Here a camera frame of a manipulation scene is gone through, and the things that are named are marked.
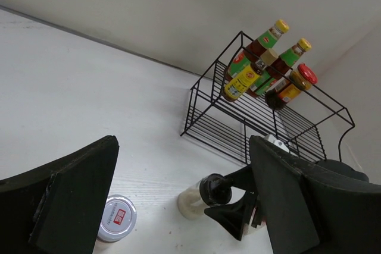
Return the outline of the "green label sauce bottle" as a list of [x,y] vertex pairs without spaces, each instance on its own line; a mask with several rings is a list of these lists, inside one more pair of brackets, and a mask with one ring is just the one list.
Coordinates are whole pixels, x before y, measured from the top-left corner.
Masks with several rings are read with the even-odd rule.
[[261,96],[311,48],[311,43],[308,40],[300,38],[296,44],[281,53],[275,62],[264,70],[263,75],[247,90],[248,94],[253,98]]
[[266,50],[273,48],[283,34],[289,31],[289,25],[282,19],[257,37],[234,57],[230,67],[225,72],[225,81],[231,81],[247,65],[255,63]]

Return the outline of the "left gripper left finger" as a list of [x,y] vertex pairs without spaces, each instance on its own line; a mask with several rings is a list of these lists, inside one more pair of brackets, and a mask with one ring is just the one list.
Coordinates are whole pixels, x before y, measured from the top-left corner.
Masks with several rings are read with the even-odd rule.
[[1,253],[92,253],[118,152],[107,135],[1,180]]

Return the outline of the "small yellow label bottle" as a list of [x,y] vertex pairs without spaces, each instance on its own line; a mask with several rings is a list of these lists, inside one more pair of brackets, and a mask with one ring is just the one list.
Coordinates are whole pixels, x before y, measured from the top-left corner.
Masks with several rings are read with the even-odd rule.
[[272,65],[278,59],[278,53],[270,48],[267,49],[260,57],[253,55],[255,61],[252,62],[244,52],[235,58],[235,61],[247,63],[240,72],[235,73],[221,91],[223,97],[229,101],[234,102],[242,96],[264,73],[265,69]]

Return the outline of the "red lid dark sauce jar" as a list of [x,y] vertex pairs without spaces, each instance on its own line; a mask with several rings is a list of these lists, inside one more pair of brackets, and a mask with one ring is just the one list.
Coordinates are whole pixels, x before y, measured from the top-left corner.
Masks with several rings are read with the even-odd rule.
[[266,93],[266,104],[272,110],[279,111],[317,82],[315,72],[306,64],[299,64],[287,78],[281,79],[274,89]]

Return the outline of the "black cap spice shaker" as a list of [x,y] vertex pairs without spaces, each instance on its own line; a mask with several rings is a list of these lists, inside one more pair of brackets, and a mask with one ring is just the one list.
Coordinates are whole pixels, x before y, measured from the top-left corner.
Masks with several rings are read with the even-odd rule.
[[182,191],[177,197],[177,207],[186,219],[195,220],[204,215],[205,209],[226,205],[231,198],[231,182],[213,173]]

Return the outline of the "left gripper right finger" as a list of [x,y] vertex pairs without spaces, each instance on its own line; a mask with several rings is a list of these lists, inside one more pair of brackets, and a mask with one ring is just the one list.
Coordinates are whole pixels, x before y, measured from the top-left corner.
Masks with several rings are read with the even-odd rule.
[[380,186],[249,139],[274,253],[380,253]]

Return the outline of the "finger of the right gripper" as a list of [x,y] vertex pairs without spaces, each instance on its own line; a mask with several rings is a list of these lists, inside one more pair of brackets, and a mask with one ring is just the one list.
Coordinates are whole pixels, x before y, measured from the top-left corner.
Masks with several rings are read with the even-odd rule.
[[219,223],[234,239],[241,241],[243,227],[248,223],[253,209],[259,204],[255,197],[242,197],[235,203],[213,206],[204,210],[206,216]]
[[256,192],[256,183],[251,166],[245,166],[233,173],[225,175],[224,177],[233,187],[251,193]]

